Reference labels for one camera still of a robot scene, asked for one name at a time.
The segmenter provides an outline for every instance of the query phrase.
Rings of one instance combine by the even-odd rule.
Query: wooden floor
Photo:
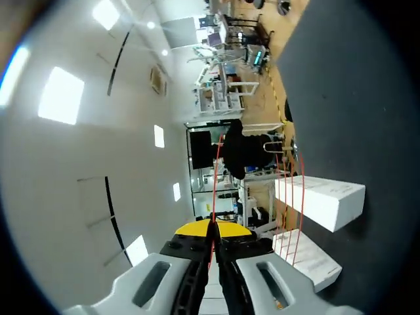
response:
[[[239,75],[246,81],[258,81],[260,83],[255,95],[243,98],[245,111],[241,119],[242,123],[279,123],[285,121],[284,104],[286,93],[275,61],[282,53],[309,0],[291,0],[291,10],[286,16],[279,15],[276,6],[272,3],[266,3],[261,10],[257,10],[254,4],[246,3],[244,0],[233,0],[233,2],[235,5],[235,17],[256,20],[258,15],[261,14],[260,21],[265,30],[268,33],[274,31],[269,46],[272,55],[268,63],[270,75],[267,72],[263,72],[263,75],[255,75],[244,69],[238,70]],[[283,127],[283,132],[286,137],[286,145],[288,145],[291,138],[295,135],[293,123],[287,122]],[[250,187],[250,192],[257,199],[258,205],[268,210],[268,188],[254,184]],[[284,213],[284,203],[278,202],[277,205],[279,211]],[[287,229],[294,228],[297,223],[296,211],[290,209],[289,212],[290,215],[287,215]]]

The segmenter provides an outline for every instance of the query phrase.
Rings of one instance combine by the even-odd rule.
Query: cable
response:
[[[294,204],[293,204],[293,200],[295,199],[295,196],[293,195],[293,170],[295,168],[295,165],[293,164],[293,161],[291,162],[291,208],[294,209]],[[287,261],[287,256],[289,255],[289,247],[290,247],[290,241],[291,241],[291,229],[290,229],[290,233],[289,233],[289,243],[287,245],[287,251],[286,251],[286,258],[285,260]]]
[[[215,165],[215,176],[213,180],[213,223],[216,222],[216,183],[217,183],[217,161],[219,160],[219,153],[221,150],[221,144],[222,144],[223,134],[220,135],[219,143],[217,144],[217,155],[216,155],[216,165]],[[209,270],[211,266],[211,261],[213,260],[213,251],[215,249],[215,241],[213,240],[211,242],[211,256],[210,256],[210,262],[209,262]]]
[[[299,237],[301,236],[301,231],[302,231],[303,201],[305,200],[305,164],[303,163],[302,152],[299,152],[299,157],[300,157],[300,160],[301,160],[301,169],[302,169],[302,205],[301,205],[301,217],[300,217],[300,220],[299,220],[300,221],[299,222],[299,231],[297,232],[296,249],[295,249],[295,254],[293,256],[293,262],[291,264],[292,266],[295,265],[295,258],[296,258],[296,252],[297,252],[297,244],[299,243]]]
[[[276,155],[277,174],[278,174],[278,199],[280,200],[280,166],[279,166],[279,163],[278,163],[278,156],[277,156],[277,154],[275,154],[275,155]],[[276,203],[277,203],[277,205],[276,205],[276,241],[274,242],[274,252],[276,252],[278,228],[279,228],[279,225],[280,225],[280,211],[278,209],[279,208],[278,207],[279,201],[277,201]],[[282,236],[282,242],[280,244],[280,254],[279,254],[279,256],[282,255],[282,247],[283,247],[283,236]]]
[[[219,137],[219,143],[217,144],[217,155],[216,155],[216,165],[215,165],[215,177],[213,179],[213,222],[216,221],[216,183],[217,183],[217,161],[219,160],[219,153],[221,150],[223,134]]]

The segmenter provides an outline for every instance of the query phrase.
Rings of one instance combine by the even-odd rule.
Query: desk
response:
[[[289,174],[288,171],[282,171],[280,170],[280,175],[284,176],[284,174]],[[245,175],[245,178],[240,180],[238,193],[239,197],[242,200],[242,206],[243,206],[243,226],[248,227],[248,215],[247,215],[247,200],[248,200],[248,184],[250,182],[258,182],[261,184],[269,184],[270,187],[268,189],[269,193],[269,200],[270,200],[270,207],[268,210],[268,221],[270,222],[273,219],[273,199],[275,197],[275,191],[274,191],[274,180],[278,179],[279,174],[277,173],[270,173],[270,174],[263,174],[263,175],[257,175],[255,173],[247,173]]]
[[[220,75],[220,82],[222,83],[222,89],[223,94],[227,97],[231,96],[252,96],[255,94],[255,91],[257,90],[257,87],[260,85],[259,82],[247,82],[247,81],[241,81],[241,82],[228,82],[226,71],[224,70],[224,65],[219,64],[219,75]],[[242,92],[229,92],[228,87],[243,87]]]

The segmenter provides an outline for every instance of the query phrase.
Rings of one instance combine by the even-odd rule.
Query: white box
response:
[[[292,206],[291,177],[275,180],[276,198]],[[293,208],[302,212],[302,176],[293,177]],[[365,186],[317,177],[304,177],[303,215],[334,232],[362,214]]]
[[[273,249],[277,239],[275,253],[289,264],[293,263],[298,232],[299,229],[296,229],[273,237]],[[330,284],[333,284],[343,269],[302,232],[299,236],[294,267],[314,282],[315,292],[319,292]]]

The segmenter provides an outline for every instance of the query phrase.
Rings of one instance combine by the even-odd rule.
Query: metal frame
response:
[[[250,133],[254,131],[269,132],[277,128],[280,128],[281,126],[284,126],[284,123],[249,123],[246,125],[242,125],[243,127],[242,132],[243,133]],[[246,127],[260,127],[260,128],[246,129]]]

